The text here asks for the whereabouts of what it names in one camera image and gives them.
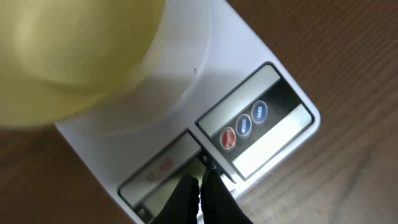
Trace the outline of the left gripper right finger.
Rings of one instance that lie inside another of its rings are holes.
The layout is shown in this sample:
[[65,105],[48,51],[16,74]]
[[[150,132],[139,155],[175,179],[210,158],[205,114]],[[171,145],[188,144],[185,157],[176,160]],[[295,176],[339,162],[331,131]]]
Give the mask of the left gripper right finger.
[[214,170],[206,170],[200,197],[205,224],[252,224]]

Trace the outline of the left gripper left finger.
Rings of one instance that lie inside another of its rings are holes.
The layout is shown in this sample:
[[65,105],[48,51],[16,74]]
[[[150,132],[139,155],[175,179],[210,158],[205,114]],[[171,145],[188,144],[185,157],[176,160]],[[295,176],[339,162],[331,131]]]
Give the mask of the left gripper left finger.
[[198,179],[185,174],[152,224],[197,224]]

